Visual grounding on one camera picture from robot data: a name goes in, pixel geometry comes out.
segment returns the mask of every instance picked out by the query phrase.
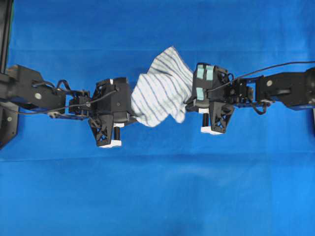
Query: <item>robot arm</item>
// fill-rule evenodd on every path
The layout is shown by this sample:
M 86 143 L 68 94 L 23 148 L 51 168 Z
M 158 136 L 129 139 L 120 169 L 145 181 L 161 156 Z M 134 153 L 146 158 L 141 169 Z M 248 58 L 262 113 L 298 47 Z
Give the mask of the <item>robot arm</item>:
M 293 110 L 315 107 L 315 67 L 305 72 L 256 78 L 241 76 L 230 80 L 230 75 L 218 66 L 197 65 L 193 74 L 192 96 L 187 101 L 186 110 L 203 114 L 201 132 L 225 133 L 234 107 L 252 107 L 259 115 L 266 113 L 267 107 L 276 101 Z

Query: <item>black metal frame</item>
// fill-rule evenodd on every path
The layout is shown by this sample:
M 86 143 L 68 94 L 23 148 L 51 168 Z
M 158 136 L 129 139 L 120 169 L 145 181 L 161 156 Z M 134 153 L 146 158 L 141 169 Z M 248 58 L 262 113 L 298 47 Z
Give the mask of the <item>black metal frame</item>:
M 0 73 L 4 74 L 10 41 L 10 27 L 13 0 L 0 0 Z M 18 111 L 13 103 L 1 103 L 2 106 Z M 17 135 L 18 115 L 0 108 L 0 149 Z

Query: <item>blue stripe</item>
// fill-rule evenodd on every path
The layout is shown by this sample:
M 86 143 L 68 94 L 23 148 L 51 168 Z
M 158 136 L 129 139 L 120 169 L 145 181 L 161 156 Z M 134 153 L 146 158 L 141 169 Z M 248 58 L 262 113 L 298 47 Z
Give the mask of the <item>blue stripe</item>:
M 144 100 L 145 103 L 147 104 L 148 108 L 151 110 L 151 112 L 152 112 L 153 115 L 156 117 L 156 119 L 157 119 L 159 122 L 161 122 L 161 120 L 157 117 L 157 115 L 155 114 L 155 112 L 154 112 L 154 111 L 152 110 L 152 108 L 149 106 L 149 104 L 148 104 L 147 100 L 145 99 L 145 97 L 144 97 L 144 95 L 143 95 L 141 89 L 140 89 L 139 87 L 137 87 L 137 88 L 138 88 L 139 92 L 141 93 L 141 95 L 142 95 L 142 97 L 143 97 L 143 100 Z
M 193 73 L 193 71 L 189 68 L 189 66 L 187 66 L 187 64 L 185 63 L 185 61 L 182 59 L 181 55 L 179 54 L 179 52 L 177 51 L 176 48 L 174 47 L 171 47 L 175 52 L 176 54 L 178 55 L 178 57 L 182 60 L 184 66 L 187 68 L 187 70 L 189 70 L 191 73 Z
M 178 78 L 180 78 L 180 80 L 183 81 L 183 83 L 186 85 L 188 91 L 190 91 L 190 88 L 189 88 L 189 86 L 186 84 L 186 82 L 185 82 L 172 68 L 170 68 L 170 67 L 169 67 L 167 64 L 165 64 L 164 62 L 162 62 L 160 59 L 156 58 L 156 60 L 160 61 L 160 62 L 163 63 L 166 67 L 168 67 L 170 70 L 172 70 L 172 71 L 178 76 Z
M 151 91 L 152 91 L 154 97 L 155 97 L 156 100 L 157 100 L 157 103 L 159 104 L 160 107 L 163 108 L 163 110 L 165 111 L 165 113 L 168 115 L 169 113 L 165 110 L 165 108 L 162 106 L 162 104 L 160 104 L 160 102 L 159 102 L 159 100 L 158 100 L 158 97 L 157 97 L 156 93 L 154 92 L 153 88 L 151 87 L 149 81 L 147 80 L 147 78 L 145 77 L 144 74 L 142 74 L 142 76 L 143 76 L 143 78 L 145 79 L 145 81 L 147 82 L 148 86 L 150 87 L 150 89 L 151 89 Z
M 186 77 L 186 79 L 188 79 L 190 82 L 192 82 L 192 78 L 187 75 L 187 73 L 184 71 L 184 69 L 178 65 L 177 61 L 171 55 L 169 55 L 166 51 L 164 51 L 162 54 L 165 54 L 169 58 L 171 58 L 175 62 L 175 64 L 177 65 L 177 67 L 178 67 L 179 71 L 182 73 L 182 75 L 184 75 Z
M 165 75 L 165 76 L 169 77 L 170 80 L 172 80 L 172 78 L 173 78 L 172 76 L 168 76 L 168 75 Z M 176 83 L 178 84 L 178 86 L 179 86 L 179 88 L 181 89 L 181 91 L 185 93 L 186 97 L 188 97 L 188 93 L 186 92 L 186 90 L 182 89 L 181 84 L 180 84 L 177 80 L 175 80 L 175 81 L 176 81 Z
M 172 76 L 171 74 L 167 73 L 166 71 L 156 69 L 156 68 L 155 68 L 155 67 L 153 67 L 152 65 L 150 66 L 150 68 L 152 68 L 152 69 L 156 70 L 156 71 L 157 71 L 157 72 L 159 72 L 159 73 L 163 73 L 163 74 L 167 74 L 167 75 Z
M 157 81 L 161 84 L 161 86 L 163 87 L 164 92 L 165 92 L 165 94 L 166 94 L 168 100 L 171 101 L 171 103 L 172 103 L 172 104 L 174 105 L 174 107 L 175 107 L 175 110 L 177 110 L 177 107 L 176 107 L 175 103 L 174 103 L 173 100 L 168 96 L 168 93 L 167 93 L 167 91 L 166 91 L 166 89 L 165 89 L 163 83 L 159 80 L 159 78 L 158 78 L 155 74 L 153 74 L 153 76 L 156 77 Z
M 144 118 L 146 119 L 146 123 L 149 124 L 147 116 L 143 113 L 143 111 L 140 109 L 140 107 L 138 106 L 138 104 L 136 103 L 136 101 L 133 99 L 132 96 L 131 96 L 131 99 L 132 99 L 133 103 L 136 105 L 136 107 L 138 108 L 138 110 L 140 111 L 141 115 L 144 115 Z

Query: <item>black cable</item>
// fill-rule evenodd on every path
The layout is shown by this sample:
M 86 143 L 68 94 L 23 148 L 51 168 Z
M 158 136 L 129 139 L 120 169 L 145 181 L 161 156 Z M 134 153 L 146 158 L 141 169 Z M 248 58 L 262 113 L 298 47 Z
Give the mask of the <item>black cable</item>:
M 262 106 L 262 111 L 258 110 L 256 105 L 254 103 L 250 103 L 250 105 L 253 107 L 253 109 L 257 112 L 258 115 L 263 115 L 266 113 L 267 111 L 267 104 L 265 103 L 263 106 Z
M 48 82 L 48 81 L 43 81 L 43 82 L 40 82 L 40 83 L 37 83 L 37 84 L 32 84 L 33 87 L 38 87 L 38 86 L 41 86 L 41 85 L 50 85 L 52 88 L 55 88 L 54 84 L 51 83 L 51 82 Z
M 287 63 L 282 63 L 282 64 L 277 64 L 277 65 L 272 65 L 272 66 L 268 66 L 266 68 L 263 68 L 263 69 L 260 69 L 260 70 L 256 70 L 256 71 L 253 71 L 251 73 L 247 73 L 247 74 L 244 74 L 244 75 L 241 75 L 241 76 L 238 76 L 236 77 L 235 79 L 232 79 L 230 82 L 224 84 L 224 85 L 221 85 L 221 86 L 218 86 L 216 88 L 213 88 L 213 89 L 209 89 L 207 90 L 207 92 L 213 92 L 215 90 L 218 90 L 220 88 L 223 88 L 231 83 L 233 83 L 234 81 L 238 80 L 238 79 L 242 79 L 246 76 L 249 76 L 249 75 L 253 75 L 253 74 L 256 74 L 256 73 L 259 73 L 261 71 L 264 71 L 264 70 L 269 70 L 269 69 L 272 69 L 272 68 L 275 68 L 275 67 L 280 67 L 280 66 L 284 66 L 284 65 L 290 65 L 290 64 L 311 64 L 311 63 L 315 63 L 315 61 L 292 61 L 292 62 L 287 62 Z
M 60 107 L 60 108 L 56 108 L 56 109 L 52 109 L 52 110 L 48 110 L 48 111 L 44 111 L 44 112 L 17 112 L 17 111 L 14 111 L 14 110 L 11 110 L 9 108 L 6 108 L 6 107 L 3 107 L 5 110 L 7 111 L 10 111 L 10 112 L 13 112 L 13 113 L 16 113 L 16 114 L 19 114 L 19 115 L 37 115 L 37 114 L 46 114 L 46 113 L 49 113 L 49 112 L 55 112 L 55 111 L 59 111 L 59 110 L 63 110 L 63 109 L 66 109 L 66 108 L 70 108 L 70 107 L 80 107 L 80 106 L 85 106 L 87 104 L 92 104 L 92 103 L 95 103 L 95 102 L 98 102 L 114 93 L 116 93 L 117 91 L 114 90 L 114 91 L 111 91 L 105 95 L 103 95 L 102 97 L 98 98 L 98 99 L 95 99 L 91 102 L 87 102 L 87 103 L 82 103 L 82 104 L 73 104 L 73 105 L 69 105 L 69 106 L 65 106 L 65 107 Z
M 60 88 L 61 84 L 63 84 L 67 90 L 71 90 L 67 80 L 59 80 L 57 83 L 57 88 Z

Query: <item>striped towel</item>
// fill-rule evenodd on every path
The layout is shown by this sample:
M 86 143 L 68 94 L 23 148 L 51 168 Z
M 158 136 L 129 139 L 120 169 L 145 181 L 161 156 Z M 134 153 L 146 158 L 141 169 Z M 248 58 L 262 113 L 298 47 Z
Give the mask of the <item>striped towel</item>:
M 174 47 L 158 55 L 147 74 L 140 74 L 131 95 L 138 122 L 154 127 L 170 114 L 176 122 L 185 119 L 185 104 L 191 96 L 192 71 Z

